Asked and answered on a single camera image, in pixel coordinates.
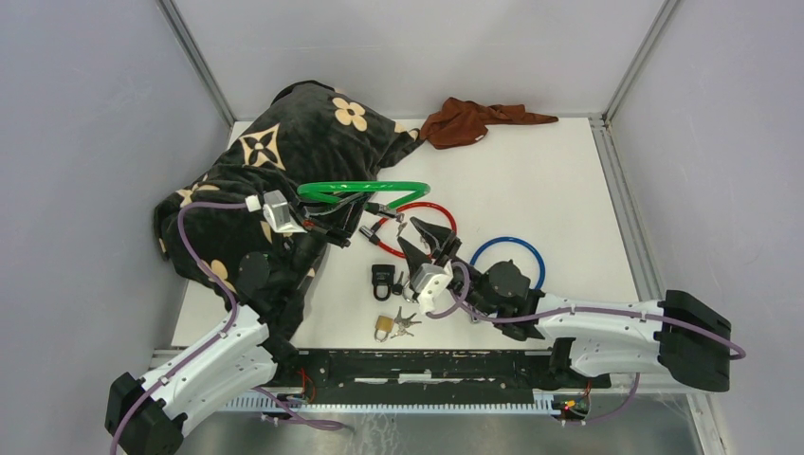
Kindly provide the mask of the blue cable lock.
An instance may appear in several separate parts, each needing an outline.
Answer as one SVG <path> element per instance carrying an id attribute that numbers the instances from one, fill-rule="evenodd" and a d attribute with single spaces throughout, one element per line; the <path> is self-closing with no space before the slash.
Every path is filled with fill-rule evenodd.
<path id="1" fill-rule="evenodd" d="M 481 246 L 479 246 L 475 250 L 474 254 L 472 255 L 472 257 L 471 257 L 471 259 L 469 261 L 469 264 L 474 266 L 478 262 L 479 258 L 482 256 L 482 254 L 485 251 L 487 251 L 489 248 L 491 248 L 494 245 L 503 244 L 503 243 L 509 243 L 509 244 L 515 244 L 515 245 L 522 246 L 522 247 L 526 248 L 534 256 L 534 258 L 535 258 L 535 260 L 536 260 L 536 262 L 538 264 L 538 267 L 539 267 L 539 274 L 538 274 L 538 279 L 536 280 L 535 284 L 533 285 L 533 289 L 541 289 L 543 284 L 544 284 L 544 282 L 545 282 L 545 279 L 546 279 L 546 263 L 543 260 L 543 257 L 540 254 L 540 252 L 533 245 L 531 245 L 529 242 L 523 240 L 522 238 L 513 237 L 513 236 L 499 236 L 499 237 L 492 238 L 492 239 L 486 241 L 485 243 L 483 243 Z"/>

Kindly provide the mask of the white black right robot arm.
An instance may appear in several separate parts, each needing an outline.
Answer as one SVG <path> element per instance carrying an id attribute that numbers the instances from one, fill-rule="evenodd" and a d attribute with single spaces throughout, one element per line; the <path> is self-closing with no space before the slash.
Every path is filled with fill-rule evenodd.
<path id="1" fill-rule="evenodd" d="M 726 392 L 732 362 L 746 356 L 731 338 L 731 322 L 686 291 L 626 303 L 565 298 L 535 287 L 511 260 L 481 272 L 459 258 L 453 229 L 419 218 L 411 223 L 429 248 L 398 240 L 420 312 L 448 316 L 436 302 L 449 291 L 451 312 L 462 310 L 517 341 L 551 343 L 547 372 L 561 387 L 611 373 L 666 373 L 692 389 Z"/>

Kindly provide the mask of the green cable lock keys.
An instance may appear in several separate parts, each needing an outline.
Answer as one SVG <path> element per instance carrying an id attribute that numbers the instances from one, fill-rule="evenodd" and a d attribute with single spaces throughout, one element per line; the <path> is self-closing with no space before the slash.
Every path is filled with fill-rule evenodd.
<path id="1" fill-rule="evenodd" d="M 400 237 L 405 227 L 408 224 L 405 218 L 405 214 L 402 212 L 398 212 L 393 219 L 397 223 L 396 237 Z"/>

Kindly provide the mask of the black padlock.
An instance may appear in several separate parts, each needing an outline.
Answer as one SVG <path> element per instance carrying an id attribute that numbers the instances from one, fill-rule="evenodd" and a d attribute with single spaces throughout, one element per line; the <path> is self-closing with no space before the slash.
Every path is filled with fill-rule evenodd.
<path id="1" fill-rule="evenodd" d="M 373 296 L 377 301 L 387 300 L 393 290 L 395 266 L 393 264 L 373 264 L 371 283 Z"/>

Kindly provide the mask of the small brass padlock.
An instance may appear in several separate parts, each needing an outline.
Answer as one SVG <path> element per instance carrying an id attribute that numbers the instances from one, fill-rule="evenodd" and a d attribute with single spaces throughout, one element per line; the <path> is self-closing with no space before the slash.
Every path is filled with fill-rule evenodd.
<path id="1" fill-rule="evenodd" d="M 393 318 L 380 315 L 375 322 L 374 340 L 377 342 L 385 342 L 393 332 L 394 320 Z"/>

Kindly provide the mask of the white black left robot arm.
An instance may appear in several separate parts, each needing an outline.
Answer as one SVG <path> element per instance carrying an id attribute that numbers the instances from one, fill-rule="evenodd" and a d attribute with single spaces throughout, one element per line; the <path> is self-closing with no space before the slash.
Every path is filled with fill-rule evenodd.
<path id="1" fill-rule="evenodd" d="M 113 382 L 105 422 L 112 450 L 173 454 L 231 399 L 269 381 L 291 383 L 299 370 L 291 339 L 307 291 L 326 247 L 348 245 L 363 202 L 271 191 L 176 197 L 158 208 L 164 258 L 217 293 L 226 313 L 163 365 Z"/>

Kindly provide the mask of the green cable lock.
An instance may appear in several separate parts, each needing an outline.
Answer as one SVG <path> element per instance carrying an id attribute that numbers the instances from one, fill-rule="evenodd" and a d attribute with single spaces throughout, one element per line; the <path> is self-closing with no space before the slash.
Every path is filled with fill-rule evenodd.
<path id="1" fill-rule="evenodd" d="M 430 185 L 414 181 L 332 181 L 306 183 L 298 186 L 297 195 L 303 203 L 314 202 L 330 205 L 355 192 L 366 192 L 371 196 L 377 192 L 407 191 L 386 205 L 382 210 L 395 211 L 403 205 L 414 202 L 430 192 Z"/>

